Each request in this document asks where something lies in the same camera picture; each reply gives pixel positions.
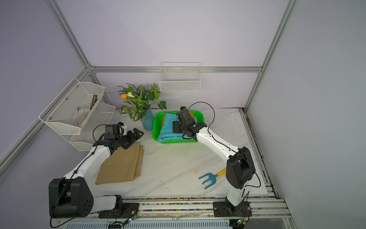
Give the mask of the green plastic basket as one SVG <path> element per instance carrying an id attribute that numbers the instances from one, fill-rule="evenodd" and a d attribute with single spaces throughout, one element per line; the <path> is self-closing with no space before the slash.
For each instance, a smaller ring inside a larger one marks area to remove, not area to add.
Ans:
<path id="1" fill-rule="evenodd" d="M 173 144 L 173 143 L 192 143 L 194 139 L 183 139 L 183 134 L 173 133 L 173 121 L 178 121 L 176 116 L 177 111 L 160 112 L 155 115 L 153 121 L 152 137 L 155 141 L 161 144 Z M 165 124 L 166 114 L 170 114 L 168 121 L 170 124 Z"/>

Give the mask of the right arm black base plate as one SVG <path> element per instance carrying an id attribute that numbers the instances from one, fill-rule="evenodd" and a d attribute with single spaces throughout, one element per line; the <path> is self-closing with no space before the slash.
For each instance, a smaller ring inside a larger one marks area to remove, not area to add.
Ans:
<path id="1" fill-rule="evenodd" d="M 213 212 L 215 217 L 251 217 L 252 210 L 248 201 L 242 201 L 238 206 L 230 202 L 214 202 Z"/>

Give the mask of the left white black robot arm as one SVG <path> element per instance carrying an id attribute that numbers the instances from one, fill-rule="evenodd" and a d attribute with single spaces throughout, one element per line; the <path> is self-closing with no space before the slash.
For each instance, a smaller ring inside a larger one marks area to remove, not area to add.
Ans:
<path id="1" fill-rule="evenodd" d="M 95 139 L 82 162 L 62 178 L 55 178 L 50 182 L 50 219 L 66 218 L 71 221 L 103 212 L 117 218 L 125 213 L 126 208 L 120 195 L 95 196 L 88 186 L 88 181 L 118 148 L 128 149 L 142 138 L 144 132 L 137 128 L 127 130 L 122 122 L 104 127 L 105 132 Z"/>

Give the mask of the teal pants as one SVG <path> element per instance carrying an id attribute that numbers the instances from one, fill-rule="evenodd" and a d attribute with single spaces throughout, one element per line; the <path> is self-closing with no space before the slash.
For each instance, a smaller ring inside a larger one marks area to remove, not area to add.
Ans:
<path id="1" fill-rule="evenodd" d="M 182 134 L 174 134 L 172 132 L 173 127 L 173 121 L 179 121 L 176 113 L 167 114 L 165 117 L 165 122 L 163 128 L 161 127 L 163 115 L 165 112 L 159 113 L 155 116 L 157 118 L 157 121 L 154 123 L 156 127 L 160 127 L 161 129 L 158 131 L 155 131 L 157 133 L 157 141 L 162 144 L 172 144 L 172 143 L 189 143 L 194 142 L 193 139 L 190 139 L 189 137 L 186 137 L 187 139 L 183 139 L 183 133 Z"/>

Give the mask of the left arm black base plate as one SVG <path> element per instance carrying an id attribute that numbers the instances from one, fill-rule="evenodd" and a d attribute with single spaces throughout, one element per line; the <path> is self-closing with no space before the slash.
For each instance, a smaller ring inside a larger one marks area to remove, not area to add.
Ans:
<path id="1" fill-rule="evenodd" d="M 123 203 L 121 207 L 105 210 L 99 213 L 99 219 L 129 219 L 137 215 L 139 211 L 139 203 Z"/>

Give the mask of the tan pants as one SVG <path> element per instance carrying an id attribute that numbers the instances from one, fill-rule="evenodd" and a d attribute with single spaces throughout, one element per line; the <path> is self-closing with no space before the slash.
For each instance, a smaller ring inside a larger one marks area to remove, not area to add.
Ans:
<path id="1" fill-rule="evenodd" d="M 141 176 L 143 146 L 133 144 L 128 149 L 118 148 L 106 159 L 99 170 L 95 185 L 129 182 Z"/>

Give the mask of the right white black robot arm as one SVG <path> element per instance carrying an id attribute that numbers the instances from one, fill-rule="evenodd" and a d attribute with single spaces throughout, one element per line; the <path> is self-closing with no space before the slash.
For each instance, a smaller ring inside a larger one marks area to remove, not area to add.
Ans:
<path id="1" fill-rule="evenodd" d="M 176 113 L 183 133 L 183 139 L 194 139 L 215 152 L 226 163 L 226 179 L 229 182 L 229 192 L 225 199 L 225 206 L 229 213 L 239 211 L 244 206 L 246 187 L 259 188 L 249 185 L 249 181 L 256 176 L 259 178 L 250 150 L 246 147 L 236 147 L 223 140 L 210 130 L 210 126 L 202 121 L 196 122 L 187 107 L 183 106 Z"/>

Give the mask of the orange pants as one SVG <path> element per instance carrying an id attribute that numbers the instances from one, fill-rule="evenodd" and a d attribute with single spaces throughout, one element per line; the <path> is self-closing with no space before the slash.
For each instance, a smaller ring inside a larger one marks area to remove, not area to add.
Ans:
<path id="1" fill-rule="evenodd" d="M 165 117 L 166 117 L 166 115 L 167 115 L 167 114 L 172 115 L 171 113 L 164 113 L 164 115 L 163 115 L 163 119 L 162 119 L 162 124 L 161 124 L 161 127 L 162 127 L 162 128 L 163 128 L 163 126 L 164 126 Z"/>

